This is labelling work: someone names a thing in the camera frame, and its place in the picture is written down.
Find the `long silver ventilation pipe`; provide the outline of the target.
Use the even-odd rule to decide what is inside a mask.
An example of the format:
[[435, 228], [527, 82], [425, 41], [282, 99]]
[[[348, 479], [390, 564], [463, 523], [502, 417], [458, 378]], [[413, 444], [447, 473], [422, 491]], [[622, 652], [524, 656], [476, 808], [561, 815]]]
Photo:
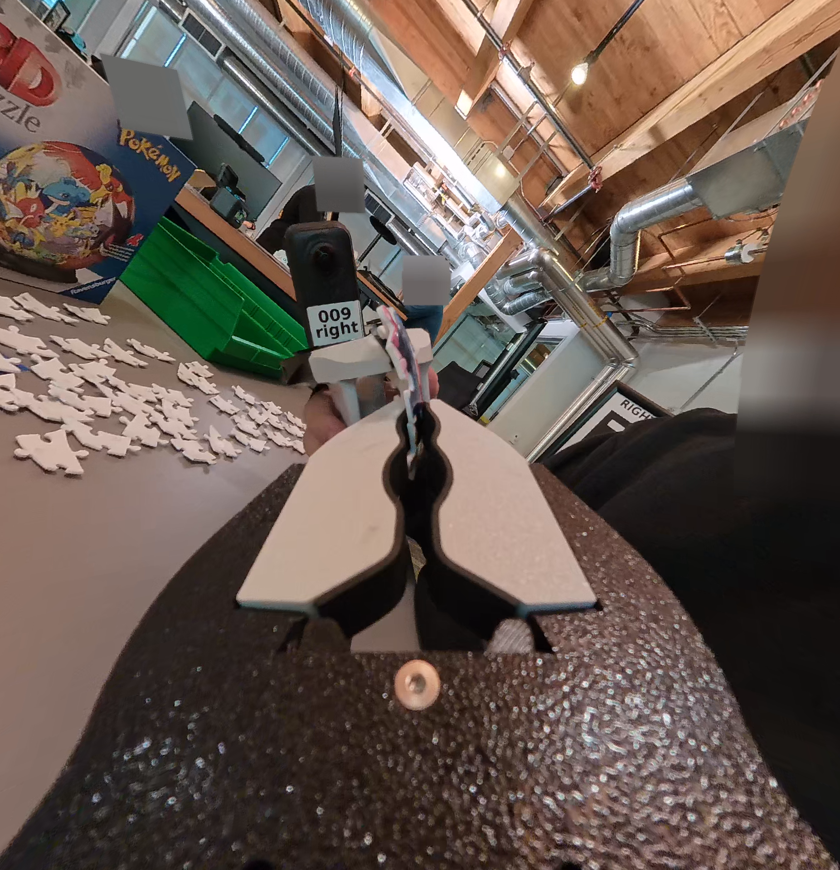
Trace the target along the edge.
[[638, 355], [552, 251], [527, 251], [500, 274], [533, 278], [574, 326], [488, 425], [526, 461], [539, 462], [560, 448], [617, 384], [629, 379]]

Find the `wooden support post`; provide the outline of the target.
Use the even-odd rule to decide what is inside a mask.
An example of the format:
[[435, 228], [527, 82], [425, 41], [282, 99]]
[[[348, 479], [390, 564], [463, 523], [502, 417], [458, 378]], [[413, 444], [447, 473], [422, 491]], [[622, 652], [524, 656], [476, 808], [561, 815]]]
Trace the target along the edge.
[[459, 320], [464, 311], [476, 299], [481, 290], [496, 276], [522, 247], [523, 239], [518, 231], [509, 227], [498, 244], [450, 300], [443, 310], [441, 328], [433, 344], [437, 346], [447, 331]]

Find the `black desk device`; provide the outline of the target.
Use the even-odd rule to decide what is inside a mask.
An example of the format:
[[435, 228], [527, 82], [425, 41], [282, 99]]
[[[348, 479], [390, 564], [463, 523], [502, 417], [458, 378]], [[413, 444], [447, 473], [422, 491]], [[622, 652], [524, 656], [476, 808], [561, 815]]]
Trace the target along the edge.
[[229, 164], [218, 169], [215, 187], [209, 198], [211, 209], [234, 229], [248, 218], [246, 195], [240, 190], [239, 176]]

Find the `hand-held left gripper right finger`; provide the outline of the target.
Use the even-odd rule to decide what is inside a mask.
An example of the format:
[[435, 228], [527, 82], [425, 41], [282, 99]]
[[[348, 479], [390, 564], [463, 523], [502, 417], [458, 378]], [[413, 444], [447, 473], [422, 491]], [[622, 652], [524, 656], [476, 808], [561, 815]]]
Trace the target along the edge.
[[421, 647], [490, 647], [503, 622], [592, 609], [585, 578], [531, 465], [439, 399], [418, 421]]

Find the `blue puzzle ball box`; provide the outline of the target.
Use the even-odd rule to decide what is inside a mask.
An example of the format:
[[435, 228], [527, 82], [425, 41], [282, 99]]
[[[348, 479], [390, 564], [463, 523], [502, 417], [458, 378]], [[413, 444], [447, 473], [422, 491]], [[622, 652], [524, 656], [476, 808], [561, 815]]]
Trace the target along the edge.
[[100, 304], [194, 171], [122, 125], [105, 79], [22, 2], [0, 2], [0, 278]]

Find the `wooden background desk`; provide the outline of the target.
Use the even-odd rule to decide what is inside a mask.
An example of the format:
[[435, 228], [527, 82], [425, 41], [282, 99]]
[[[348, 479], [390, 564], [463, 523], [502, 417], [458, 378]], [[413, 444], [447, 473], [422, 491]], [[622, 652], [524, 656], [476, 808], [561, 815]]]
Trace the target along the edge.
[[215, 181], [204, 170], [194, 172], [178, 193], [166, 217], [211, 248], [218, 259], [233, 266], [263, 294], [295, 320], [301, 320], [288, 268], [256, 244], [255, 225], [246, 220], [233, 228], [210, 207]]

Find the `copper pipe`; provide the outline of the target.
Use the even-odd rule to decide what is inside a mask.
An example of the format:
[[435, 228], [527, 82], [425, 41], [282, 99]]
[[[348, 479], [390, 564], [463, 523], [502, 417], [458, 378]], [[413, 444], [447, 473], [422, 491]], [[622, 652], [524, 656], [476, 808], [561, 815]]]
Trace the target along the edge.
[[692, 304], [687, 290], [696, 285], [756, 277], [762, 270], [774, 223], [773, 217], [766, 217], [752, 228], [695, 253], [678, 252], [662, 266], [665, 279], [656, 289], [664, 299], [661, 310], [689, 310]]

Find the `glass partition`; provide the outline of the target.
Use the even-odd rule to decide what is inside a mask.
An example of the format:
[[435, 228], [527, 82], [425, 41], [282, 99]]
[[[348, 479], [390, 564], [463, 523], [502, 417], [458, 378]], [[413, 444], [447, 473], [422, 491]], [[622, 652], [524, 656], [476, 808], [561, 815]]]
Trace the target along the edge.
[[515, 377], [490, 411], [490, 423], [523, 387], [559, 344], [570, 341], [578, 327], [553, 304], [504, 319], [481, 299], [474, 301], [436, 346], [439, 372], [455, 361], [485, 378], [490, 371], [515, 368]]

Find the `person's black sweater torso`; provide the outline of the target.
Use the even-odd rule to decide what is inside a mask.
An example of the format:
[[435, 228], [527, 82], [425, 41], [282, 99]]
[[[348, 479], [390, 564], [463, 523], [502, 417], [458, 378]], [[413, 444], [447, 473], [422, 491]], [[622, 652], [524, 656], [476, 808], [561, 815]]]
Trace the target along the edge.
[[599, 514], [691, 615], [762, 756], [840, 864], [840, 515]]

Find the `black and white sign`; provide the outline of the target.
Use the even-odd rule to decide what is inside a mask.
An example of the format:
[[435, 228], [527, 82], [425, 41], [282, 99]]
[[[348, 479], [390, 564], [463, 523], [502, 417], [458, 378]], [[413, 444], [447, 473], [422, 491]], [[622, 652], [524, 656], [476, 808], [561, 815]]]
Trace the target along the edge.
[[650, 419], [665, 419], [672, 413], [618, 380], [587, 412], [575, 430], [572, 443], [598, 434], [619, 433]]

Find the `person's right forearm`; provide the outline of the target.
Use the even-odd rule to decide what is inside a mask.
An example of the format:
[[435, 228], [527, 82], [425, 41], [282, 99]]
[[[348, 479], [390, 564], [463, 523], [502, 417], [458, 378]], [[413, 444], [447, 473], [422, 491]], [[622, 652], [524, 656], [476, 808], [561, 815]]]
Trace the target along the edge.
[[584, 438], [546, 468], [673, 583], [840, 564], [840, 433], [697, 409]]

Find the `person's right hand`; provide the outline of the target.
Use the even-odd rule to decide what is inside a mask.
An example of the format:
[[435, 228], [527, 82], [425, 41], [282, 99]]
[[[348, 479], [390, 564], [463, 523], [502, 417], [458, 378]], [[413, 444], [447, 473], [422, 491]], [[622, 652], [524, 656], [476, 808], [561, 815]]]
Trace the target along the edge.
[[306, 401], [302, 416], [306, 425], [303, 448], [307, 456], [312, 456], [327, 441], [346, 429], [346, 424], [326, 385], [318, 385], [313, 389]]

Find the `black chair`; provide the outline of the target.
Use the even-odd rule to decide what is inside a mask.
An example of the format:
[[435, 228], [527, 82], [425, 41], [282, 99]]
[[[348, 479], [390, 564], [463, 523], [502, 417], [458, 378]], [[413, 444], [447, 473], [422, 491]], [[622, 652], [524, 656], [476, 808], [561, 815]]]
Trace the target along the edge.
[[493, 404], [504, 394], [514, 377], [513, 367], [501, 369], [500, 372], [490, 371], [485, 378], [481, 378], [451, 361], [437, 372], [437, 398], [478, 424], [488, 426]]

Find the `rectangular metal duct box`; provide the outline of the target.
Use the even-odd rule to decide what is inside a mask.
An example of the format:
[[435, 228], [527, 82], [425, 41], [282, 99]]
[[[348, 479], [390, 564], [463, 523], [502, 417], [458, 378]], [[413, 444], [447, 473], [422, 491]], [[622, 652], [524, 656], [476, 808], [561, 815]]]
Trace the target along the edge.
[[714, 218], [780, 203], [814, 103], [779, 106], [712, 146], [686, 178]]

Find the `pile of white puzzle pieces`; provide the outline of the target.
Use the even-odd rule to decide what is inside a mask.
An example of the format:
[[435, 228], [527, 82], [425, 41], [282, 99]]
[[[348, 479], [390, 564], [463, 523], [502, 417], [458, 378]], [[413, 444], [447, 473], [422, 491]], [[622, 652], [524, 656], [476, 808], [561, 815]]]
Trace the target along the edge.
[[79, 477], [90, 453], [113, 459], [170, 448], [187, 464], [232, 462], [274, 447], [304, 455], [305, 424], [209, 364], [118, 338], [98, 308], [0, 293], [0, 412], [36, 419], [14, 457]]

